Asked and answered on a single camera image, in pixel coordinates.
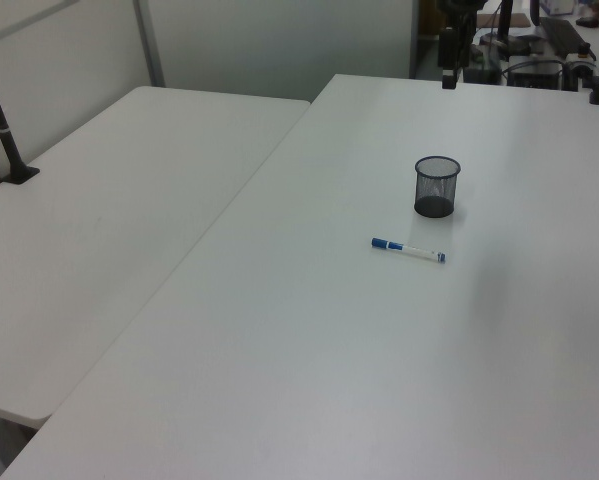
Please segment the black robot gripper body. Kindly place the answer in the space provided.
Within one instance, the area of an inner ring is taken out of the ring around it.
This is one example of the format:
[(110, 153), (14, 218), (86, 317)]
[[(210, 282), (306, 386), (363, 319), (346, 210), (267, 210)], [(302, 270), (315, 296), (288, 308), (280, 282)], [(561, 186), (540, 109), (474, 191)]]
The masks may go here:
[(438, 66), (444, 75), (456, 75), (467, 62), (467, 37), (465, 32), (454, 27), (441, 30), (439, 35)]

